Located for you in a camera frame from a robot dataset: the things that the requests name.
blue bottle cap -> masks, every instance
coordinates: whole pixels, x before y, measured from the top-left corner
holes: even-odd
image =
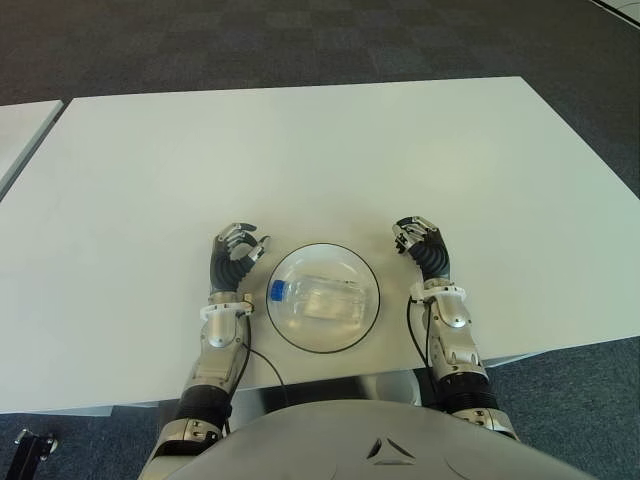
[[[284,280],[274,280],[271,286],[271,293],[269,298],[274,302],[281,302],[284,298],[284,289],[287,286],[287,282]]]

water bottle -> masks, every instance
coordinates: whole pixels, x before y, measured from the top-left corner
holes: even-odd
[[[359,324],[364,315],[365,293],[357,282],[303,275],[289,282],[275,280],[269,298],[281,302],[281,308],[297,320]]]

white tabletop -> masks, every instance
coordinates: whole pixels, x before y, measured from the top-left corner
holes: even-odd
[[[485,358],[640,334],[640,202],[520,78],[84,98],[0,205],[0,410],[179,396],[231,221],[273,236],[241,289],[285,381],[416,367],[408,215],[441,227]],[[265,316],[270,272],[311,242],[380,283],[376,325],[337,354]],[[253,358],[244,387],[274,384]]]
[[[60,108],[60,100],[0,106],[0,194]]]

table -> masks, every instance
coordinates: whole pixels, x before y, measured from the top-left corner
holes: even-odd
[[[391,234],[408,215],[441,227],[484,358],[640,334],[640,202],[517,77],[75,99],[1,207],[2,411],[179,396],[211,241],[238,220],[273,237],[241,288],[288,383],[420,364]],[[337,354],[265,314],[271,271],[313,242],[380,283]],[[253,357],[242,388],[276,382]]]
[[[0,106],[0,199],[61,108],[60,100]]]

robotic hand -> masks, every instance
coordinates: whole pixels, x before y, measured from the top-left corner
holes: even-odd
[[[393,231],[400,253],[422,271],[424,283],[410,298],[425,307],[426,356],[418,350],[450,415],[374,400],[314,402],[268,414],[219,442],[251,346],[249,322],[242,320],[253,306],[237,290],[268,240],[256,241],[253,230],[233,224],[216,238],[202,352],[176,420],[162,430],[141,479],[587,478],[511,439],[470,335],[465,292],[449,280],[440,231],[420,217],[400,220]]]
[[[213,244],[209,305],[200,310],[200,356],[178,403],[175,419],[160,433],[141,479],[166,478],[222,438],[231,399],[249,360],[253,312],[251,295],[238,293],[240,281],[264,254],[270,237],[256,227],[233,223]]]
[[[422,271],[424,284],[409,301],[425,306],[423,360],[438,403],[455,417],[517,438],[509,417],[498,409],[471,337],[471,316],[463,303],[466,292],[449,280],[449,254],[440,230],[422,217],[403,218],[392,229],[399,253],[410,255]]]

